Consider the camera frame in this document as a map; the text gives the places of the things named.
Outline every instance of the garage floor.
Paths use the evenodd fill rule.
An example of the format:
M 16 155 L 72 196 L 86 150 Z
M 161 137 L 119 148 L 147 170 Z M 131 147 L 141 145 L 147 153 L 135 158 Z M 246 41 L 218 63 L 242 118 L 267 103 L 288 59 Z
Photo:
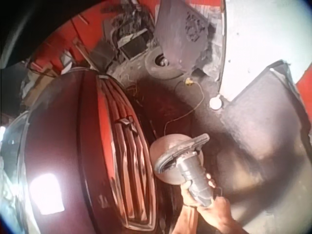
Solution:
M 201 85 L 205 96 L 204 101 L 187 117 L 169 123 L 166 134 L 181 133 L 191 137 L 202 133 L 210 135 L 210 141 L 203 147 L 205 167 L 230 200 L 234 218 L 244 225 L 249 233 L 293 234 L 294 230 L 304 233 L 304 229 L 312 223 L 312 201 L 309 198 L 309 194 L 312 194 L 311 146 L 308 146 L 307 150 L 302 139 L 294 140 L 295 149 L 279 146 L 280 132 L 274 138 L 268 138 L 261 132 L 262 126 L 268 125 L 270 128 L 269 121 L 263 123 L 260 128 L 250 125 L 252 122 L 248 119 L 250 114 L 244 113 L 244 105 L 248 106 L 248 103 L 244 103 L 244 100 L 238 103 L 233 101 L 230 105 L 223 99 L 224 106 L 231 106 L 231 108 L 227 108 L 228 111 L 223 113 L 212 111 L 209 108 L 209 100 L 217 95 L 217 83 L 199 74 L 183 75 L 172 80 L 157 80 L 150 77 L 145 70 L 144 58 L 145 55 L 142 55 L 125 63 L 112 76 L 138 100 L 151 121 L 157 137 L 164 135 L 164 125 L 167 121 L 184 115 L 201 101 L 202 94 L 199 86 L 185 85 L 185 79 L 191 77 Z M 260 116 L 262 107 L 249 107 L 251 110 L 253 108 L 255 108 L 254 112 L 260 110 L 260 113 L 256 114 Z M 242 111 L 246 117 L 236 117 L 231 111 Z M 241 136 L 243 134 L 239 129 L 231 128 L 245 123 L 246 128 L 250 128 L 251 132 L 253 127 L 256 130 L 256 134 L 247 136 L 246 141 L 249 137 L 253 138 L 258 143 L 258 149 L 263 151 L 267 150 L 267 145 L 274 142 L 273 145 L 278 145 L 281 155 L 285 157 L 267 156 L 266 153 L 259 155 L 258 158 L 246 156 L 246 149 L 241 149 L 236 143 L 237 139 L 245 140 Z M 238 137 L 234 141 L 232 136 L 236 132 Z M 294 161 L 293 155 L 287 156 L 287 151 L 294 152 L 293 155 L 297 159 L 300 158 L 300 162 Z M 294 213 L 301 215 L 294 218 L 292 216 Z M 201 221 L 197 233 L 214 233 L 214 231 Z

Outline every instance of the grinder handle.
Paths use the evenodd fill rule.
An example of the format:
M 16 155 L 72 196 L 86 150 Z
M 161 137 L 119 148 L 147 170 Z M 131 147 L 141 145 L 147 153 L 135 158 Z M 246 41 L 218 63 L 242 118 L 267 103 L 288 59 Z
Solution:
M 200 164 L 198 156 L 192 156 L 177 162 L 176 165 L 186 181 L 191 181 L 189 191 L 192 197 L 201 205 L 211 205 L 213 190 L 209 185 L 205 168 Z

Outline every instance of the hand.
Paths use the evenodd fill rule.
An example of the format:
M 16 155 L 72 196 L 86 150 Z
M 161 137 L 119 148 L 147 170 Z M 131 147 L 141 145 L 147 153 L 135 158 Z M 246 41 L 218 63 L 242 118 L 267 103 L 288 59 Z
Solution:
M 215 181 L 211 179 L 211 175 L 207 174 L 207 178 L 209 179 L 209 185 L 213 188 L 215 188 Z M 183 203 L 187 206 L 199 206 L 200 204 L 192 197 L 189 191 L 189 187 L 192 184 L 191 181 L 187 181 L 184 184 L 181 184 L 181 194 L 183 197 Z
M 220 231 L 234 220 L 231 215 L 230 203 L 222 196 L 217 196 L 209 207 L 198 206 L 197 211 L 207 223 Z

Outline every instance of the white disc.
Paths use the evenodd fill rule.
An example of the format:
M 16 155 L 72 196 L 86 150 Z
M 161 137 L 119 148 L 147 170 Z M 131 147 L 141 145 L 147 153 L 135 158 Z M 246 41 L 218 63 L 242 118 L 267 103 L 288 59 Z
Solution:
M 189 139 L 191 139 L 189 136 L 183 134 L 170 134 L 167 136 L 163 136 L 157 139 L 155 142 L 153 142 L 153 144 L 150 147 L 150 157 L 152 167 L 154 168 L 156 161 L 160 158 L 160 156 L 164 152 L 178 145 L 179 143 L 187 141 Z M 201 165 L 203 165 L 204 156 L 202 151 L 200 151 L 199 153 L 199 160 L 201 162 Z M 160 174 L 154 171 L 154 174 L 157 176 L 158 179 L 168 184 L 180 185 L 185 182 L 185 179 L 181 175 L 178 168 L 173 168 L 169 171 Z

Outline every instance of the metal sheet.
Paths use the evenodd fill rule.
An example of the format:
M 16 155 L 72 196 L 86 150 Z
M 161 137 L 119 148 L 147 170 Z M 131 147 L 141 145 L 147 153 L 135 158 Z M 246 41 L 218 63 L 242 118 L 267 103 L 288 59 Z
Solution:
M 209 53 L 208 21 L 181 0 L 162 0 L 155 37 L 164 56 L 176 68 L 190 71 Z
M 251 234 L 306 233 L 311 225 L 311 125 L 287 70 L 283 62 L 266 68 L 222 113 L 240 150 L 218 155 L 219 181 Z
M 312 12 L 303 0 L 226 0 L 220 93 L 232 101 L 269 64 L 291 64 L 297 83 L 312 61 Z

